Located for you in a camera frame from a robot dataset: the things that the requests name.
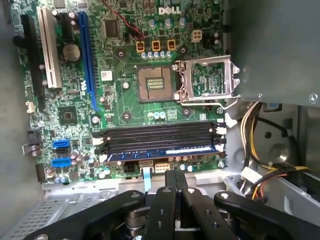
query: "blue sata port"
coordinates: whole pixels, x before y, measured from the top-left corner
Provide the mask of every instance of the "blue sata port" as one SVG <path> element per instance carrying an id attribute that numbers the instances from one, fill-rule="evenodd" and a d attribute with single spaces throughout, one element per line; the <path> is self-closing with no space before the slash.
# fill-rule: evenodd
<path id="1" fill-rule="evenodd" d="M 71 166 L 71 158 L 64 157 L 64 158 L 55 158 L 51 161 L 51 166 L 54 168 L 65 168 Z"/>
<path id="2" fill-rule="evenodd" d="M 54 141 L 52 146 L 55 149 L 68 148 L 68 147 L 70 147 L 70 140 L 69 139 L 60 139 L 60 140 Z"/>

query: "dell logo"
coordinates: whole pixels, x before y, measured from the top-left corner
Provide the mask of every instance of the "dell logo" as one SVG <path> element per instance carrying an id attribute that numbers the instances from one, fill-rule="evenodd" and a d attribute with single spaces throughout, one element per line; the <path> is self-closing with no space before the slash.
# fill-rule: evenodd
<path id="1" fill-rule="evenodd" d="M 181 11 L 179 7 L 159 7 L 158 8 L 159 15 L 165 15 L 165 14 L 181 14 Z"/>

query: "green circuit board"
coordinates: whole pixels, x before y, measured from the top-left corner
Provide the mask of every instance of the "green circuit board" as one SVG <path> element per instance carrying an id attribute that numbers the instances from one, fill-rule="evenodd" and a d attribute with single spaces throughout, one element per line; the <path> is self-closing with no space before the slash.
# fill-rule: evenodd
<path id="1" fill-rule="evenodd" d="M 66 40 L 63 27 L 54 19 L 62 87 L 45 87 L 44 111 L 39 111 L 39 102 L 34 96 L 27 52 L 19 48 L 26 101 L 34 105 L 34 109 L 29 109 L 30 126 L 32 129 L 40 129 L 41 132 L 41 153 L 35 153 L 35 158 L 43 167 L 44 182 L 54 183 L 60 175 L 69 175 L 70 182 L 96 180 L 104 168 L 110 170 L 106 178 L 130 178 L 141 175 L 138 165 L 128 172 L 123 169 L 124 164 L 101 164 L 92 141 L 94 132 L 118 127 L 221 121 L 224 118 L 224 114 L 217 113 L 217 106 L 185 107 L 174 100 L 174 95 L 181 85 L 179 76 L 171 70 L 171 64 L 177 60 L 201 59 L 224 54 L 221 4 L 216 4 L 214 0 L 109 0 L 107 3 L 128 23 L 134 24 L 143 33 L 143 37 L 134 37 L 124 21 L 112 13 L 101 0 L 17 0 L 11 6 L 16 36 L 24 34 L 20 16 L 28 14 L 34 18 L 38 54 L 42 62 L 44 59 L 39 40 L 37 7 L 56 10 L 59 14 L 84 11 L 89 17 L 98 110 L 93 110 L 92 98 L 86 92 L 88 86 L 85 81 L 83 56 L 73 61 L 64 53 L 67 44 L 80 49 L 80 31 L 77 27 L 72 29 L 71 39 Z M 163 6 L 175 8 L 178 14 L 160 14 L 159 7 Z M 193 41 L 194 30 L 202 31 L 201 41 Z M 174 47 L 169 46 L 169 41 L 174 42 Z M 142 52 L 139 51 L 137 42 L 143 44 Z M 153 47 L 157 43 L 159 50 L 155 51 Z M 154 52 L 164 52 L 165 57 L 156 57 L 152 55 Z M 192 72 L 196 96 L 224 91 L 221 65 L 206 69 L 196 65 Z M 42 74 L 43 84 L 46 85 L 46 72 L 43 71 Z M 81 165 L 75 164 L 58 171 L 52 169 L 51 160 L 57 156 L 53 149 L 53 141 L 59 139 L 71 140 L 70 153 L 81 154 Z M 89 163 L 89 159 L 94 159 L 94 162 Z M 170 161 L 169 165 L 170 169 L 179 169 L 184 163 L 187 166 L 192 165 L 195 171 L 201 171 L 217 169 L 221 161 L 225 161 L 223 154 L 201 155 L 188 157 L 185 161 L 175 159 Z"/>

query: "motherboard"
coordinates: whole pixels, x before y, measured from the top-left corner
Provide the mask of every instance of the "motherboard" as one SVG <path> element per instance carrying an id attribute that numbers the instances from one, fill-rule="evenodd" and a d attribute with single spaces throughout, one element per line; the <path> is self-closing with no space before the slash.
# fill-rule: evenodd
<path id="1" fill-rule="evenodd" d="M 38 179 L 67 184 L 224 168 L 217 0 L 16 0 L 11 5 Z"/>

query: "blue pcie slot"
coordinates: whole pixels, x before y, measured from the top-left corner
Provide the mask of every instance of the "blue pcie slot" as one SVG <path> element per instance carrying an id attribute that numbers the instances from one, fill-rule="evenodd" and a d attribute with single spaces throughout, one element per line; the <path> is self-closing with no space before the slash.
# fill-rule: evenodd
<path id="1" fill-rule="evenodd" d="M 220 153 L 213 145 L 199 145 L 190 147 L 174 147 L 164 149 L 151 149 L 146 151 L 120 152 L 109 154 L 107 160 L 114 161 L 139 161 L 155 158 L 180 157 L 190 155 L 203 155 Z"/>
<path id="2" fill-rule="evenodd" d="M 99 109 L 96 102 L 94 60 L 91 49 L 88 15 L 84 11 L 78 12 L 78 21 L 86 91 L 89 95 L 91 95 L 93 110 L 98 111 Z"/>
<path id="3" fill-rule="evenodd" d="M 52 147 L 55 149 L 68 148 L 70 147 L 70 140 L 69 139 L 56 140 L 53 142 Z"/>
<path id="4" fill-rule="evenodd" d="M 64 157 L 64 158 L 55 158 L 51 161 L 51 166 L 54 168 L 66 168 L 71 166 L 71 158 Z"/>

